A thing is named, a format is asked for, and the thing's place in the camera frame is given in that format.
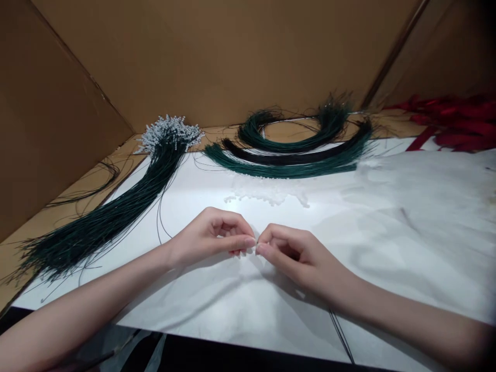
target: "right hand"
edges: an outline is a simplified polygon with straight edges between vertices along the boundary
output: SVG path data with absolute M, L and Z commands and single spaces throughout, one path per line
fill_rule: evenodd
M 310 231 L 269 224 L 258 238 L 256 253 L 331 306 L 347 311 L 353 305 L 360 279 Z

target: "bundle of green wires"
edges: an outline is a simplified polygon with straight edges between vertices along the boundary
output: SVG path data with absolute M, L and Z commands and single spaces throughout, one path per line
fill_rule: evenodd
M 216 143 L 206 146 L 204 153 L 224 168 L 256 177 L 308 178 L 353 171 L 373 132 L 369 119 L 356 123 L 359 129 L 351 139 L 329 150 L 308 153 L 335 142 L 344 131 L 348 114 L 348 105 L 330 99 L 316 115 L 309 116 L 320 124 L 315 135 L 299 142 L 278 143 L 264 138 L 260 131 L 271 122 L 281 121 L 280 115 L 259 111 L 238 129 L 240 143 L 255 150 L 239 148 L 225 138 L 221 141 L 224 148 Z
M 80 219 L 22 242 L 19 248 L 23 261 L 4 280 L 17 280 L 33 270 L 53 281 L 73 273 L 83 260 L 109 249 L 167 187 L 187 149 L 199 143 L 200 129 L 186 126 L 183 121 L 184 118 L 160 117 L 148 127 L 142 149 L 150 153 L 151 161 L 143 178 L 115 200 Z

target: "red fabric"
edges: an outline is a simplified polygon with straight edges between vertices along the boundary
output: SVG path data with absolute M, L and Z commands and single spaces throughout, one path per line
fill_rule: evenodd
M 407 151 L 420 150 L 434 135 L 441 147 L 453 151 L 476 151 L 496 147 L 496 99 L 489 96 L 459 98 L 445 96 L 419 100 L 418 95 L 388 109 L 414 112 L 410 120 L 427 126 L 426 130 L 410 145 Z

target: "hand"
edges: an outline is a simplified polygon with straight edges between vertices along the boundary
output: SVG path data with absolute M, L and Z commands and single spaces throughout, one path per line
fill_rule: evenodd
M 341 310 L 352 305 L 360 279 L 310 231 L 269 224 L 258 238 L 256 253 L 330 305 Z
M 252 228 L 240 214 L 207 207 L 166 243 L 167 262 L 173 268 L 189 266 L 220 252 L 239 255 L 255 243 Z

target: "brown cardboard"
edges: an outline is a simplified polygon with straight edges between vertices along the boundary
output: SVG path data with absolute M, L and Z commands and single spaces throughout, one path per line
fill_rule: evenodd
M 219 127 L 328 94 L 360 105 L 417 0 L 33 0 L 119 112 Z
M 9 275 L 20 263 L 20 256 L 16 242 L 41 236 L 49 233 L 57 227 L 73 221 L 74 218 L 91 212 L 99 206 L 113 190 L 125 180 L 125 178 L 143 161 L 145 155 L 134 155 L 138 142 L 134 136 L 126 141 L 113 154 L 105 158 L 105 161 L 115 164 L 120 169 L 119 177 L 109 187 L 98 194 L 83 199 L 77 203 L 65 204 L 53 208 L 43 209 L 28 222 L 9 236 L 0 246 L 0 278 Z M 106 183 L 109 173 L 99 165 L 95 166 L 83 177 L 68 187 L 61 195 L 67 195 L 78 191 L 93 190 Z M 24 276 L 18 283 L 0 285 L 0 309 L 5 308 L 16 296 L 16 294 L 31 280 L 33 273 Z
M 454 1 L 456 0 L 428 1 L 420 19 L 373 96 L 369 109 L 380 110 L 384 106 L 408 69 L 415 64 L 418 55 L 422 54 L 425 45 Z
M 397 83 L 386 105 L 444 95 L 471 96 L 496 92 L 494 38 L 483 2 L 454 0 Z
M 26 0 L 0 2 L 0 241 L 132 135 Z

